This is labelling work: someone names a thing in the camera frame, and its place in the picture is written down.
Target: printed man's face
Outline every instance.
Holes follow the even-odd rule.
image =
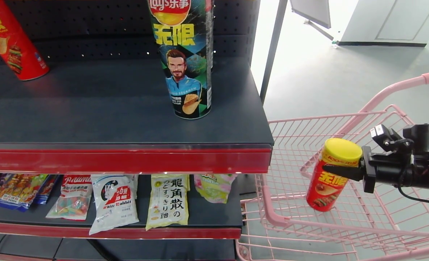
[[[183,78],[185,75],[185,70],[187,69],[187,66],[184,63],[184,58],[182,57],[168,57],[168,67],[171,71],[171,74],[176,79]]]

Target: gummy candy bag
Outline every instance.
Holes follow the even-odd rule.
[[[61,195],[46,218],[85,220],[92,197],[92,183],[88,175],[65,175]]]
[[[92,175],[97,215],[89,235],[139,221],[138,175]]]
[[[211,203],[227,203],[237,174],[194,174],[195,188]]]
[[[152,192],[145,230],[171,224],[188,225],[188,175],[152,175]]]

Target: yellow candy bag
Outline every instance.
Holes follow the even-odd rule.
[[[227,203],[237,174],[194,174],[195,188],[211,203]]]
[[[171,224],[188,225],[188,175],[152,175],[152,192],[145,230]]]

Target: metal pole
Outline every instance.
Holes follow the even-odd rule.
[[[279,0],[276,22],[274,23],[274,30],[272,31],[271,45],[269,46],[268,59],[266,61],[266,68],[264,70],[263,84],[261,85],[261,92],[259,94],[263,104],[264,99],[266,98],[266,91],[268,90],[269,79],[271,78],[272,65],[274,64],[274,58],[276,57],[277,44],[279,43],[280,30],[282,29],[282,24],[284,23],[286,8],[287,0]]]

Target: blue snack bag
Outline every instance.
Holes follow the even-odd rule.
[[[53,189],[53,186],[57,183],[59,176],[60,175],[48,175],[44,187],[34,199],[35,204],[45,205],[47,203],[51,190]]]
[[[10,174],[0,188],[0,207],[27,211],[42,189],[47,174]]]

